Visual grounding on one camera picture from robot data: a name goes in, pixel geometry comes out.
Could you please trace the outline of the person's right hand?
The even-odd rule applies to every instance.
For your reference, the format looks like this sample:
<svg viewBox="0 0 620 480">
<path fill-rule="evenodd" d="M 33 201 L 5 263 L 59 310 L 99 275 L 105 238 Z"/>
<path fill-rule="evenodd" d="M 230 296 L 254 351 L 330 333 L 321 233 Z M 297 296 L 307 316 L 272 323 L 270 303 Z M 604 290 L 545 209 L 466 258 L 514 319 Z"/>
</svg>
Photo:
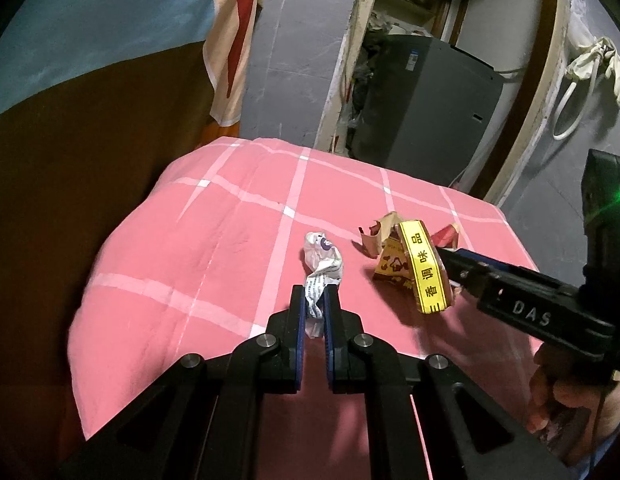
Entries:
<svg viewBox="0 0 620 480">
<path fill-rule="evenodd" d="M 575 466 L 620 428 L 620 372 L 599 382 L 592 363 L 541 344 L 534 355 L 526 426 L 547 432 L 560 459 Z"/>
</svg>

